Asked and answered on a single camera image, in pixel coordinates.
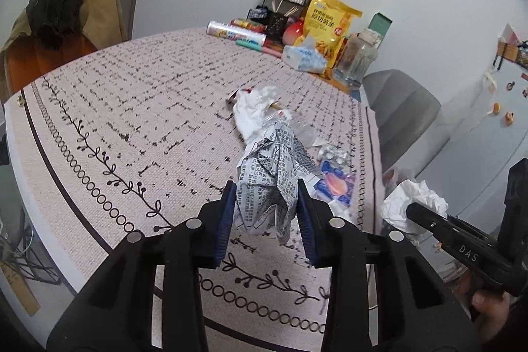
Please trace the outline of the right hand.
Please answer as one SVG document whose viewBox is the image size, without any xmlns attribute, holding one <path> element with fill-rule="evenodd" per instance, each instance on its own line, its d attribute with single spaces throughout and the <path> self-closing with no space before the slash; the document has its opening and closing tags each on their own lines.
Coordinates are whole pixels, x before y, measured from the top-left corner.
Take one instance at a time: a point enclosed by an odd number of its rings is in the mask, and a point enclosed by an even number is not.
<svg viewBox="0 0 528 352">
<path fill-rule="evenodd" d="M 498 295 L 474 289 L 472 273 L 465 272 L 458 278 L 455 293 L 467 309 L 472 307 L 480 315 L 476 326 L 482 342 L 491 340 L 506 324 L 511 304 L 511 295 L 507 292 Z"/>
</svg>

